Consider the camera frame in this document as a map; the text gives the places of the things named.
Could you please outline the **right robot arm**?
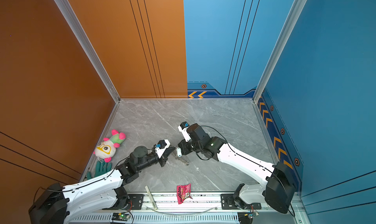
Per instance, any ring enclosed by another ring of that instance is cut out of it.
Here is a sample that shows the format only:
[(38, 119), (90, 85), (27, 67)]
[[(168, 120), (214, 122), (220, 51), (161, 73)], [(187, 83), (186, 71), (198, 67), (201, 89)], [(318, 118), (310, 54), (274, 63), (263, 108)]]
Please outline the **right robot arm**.
[(265, 201), (280, 213), (294, 214), (291, 202), (297, 185), (286, 164), (273, 164), (248, 155), (232, 146), (224, 136), (209, 136), (197, 123), (183, 122), (178, 129), (184, 137), (178, 144), (182, 155), (196, 153), (201, 160), (213, 159), (231, 165), (258, 182), (257, 185), (240, 184), (237, 187), (233, 194), (236, 208), (251, 209), (255, 202)]

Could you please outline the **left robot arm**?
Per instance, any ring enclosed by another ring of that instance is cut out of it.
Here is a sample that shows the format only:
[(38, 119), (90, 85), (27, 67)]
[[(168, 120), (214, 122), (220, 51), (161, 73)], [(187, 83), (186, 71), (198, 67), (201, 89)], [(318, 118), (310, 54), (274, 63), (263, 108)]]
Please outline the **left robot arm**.
[(125, 185), (155, 164), (164, 166), (174, 146), (157, 144), (149, 151), (139, 146), (121, 160), (115, 169), (101, 176), (72, 185), (50, 185), (33, 202), (28, 214), (33, 224), (68, 224), (75, 218), (100, 209), (123, 209), (129, 203)]

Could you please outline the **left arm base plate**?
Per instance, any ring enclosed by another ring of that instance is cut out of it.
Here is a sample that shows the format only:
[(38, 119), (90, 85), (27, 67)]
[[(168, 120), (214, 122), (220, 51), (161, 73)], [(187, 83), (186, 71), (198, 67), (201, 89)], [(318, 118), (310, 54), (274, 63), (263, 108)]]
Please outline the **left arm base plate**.
[(124, 210), (141, 210), (144, 202), (144, 194), (130, 194), (126, 200)]

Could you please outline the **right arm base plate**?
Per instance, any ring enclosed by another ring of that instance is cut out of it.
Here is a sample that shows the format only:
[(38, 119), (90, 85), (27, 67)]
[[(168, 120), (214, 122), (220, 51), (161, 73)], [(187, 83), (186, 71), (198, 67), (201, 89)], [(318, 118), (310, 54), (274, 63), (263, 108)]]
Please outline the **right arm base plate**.
[(261, 203), (254, 202), (252, 204), (245, 203), (240, 197), (235, 194), (221, 194), (221, 205), (223, 210), (243, 209), (243, 210), (261, 210)]

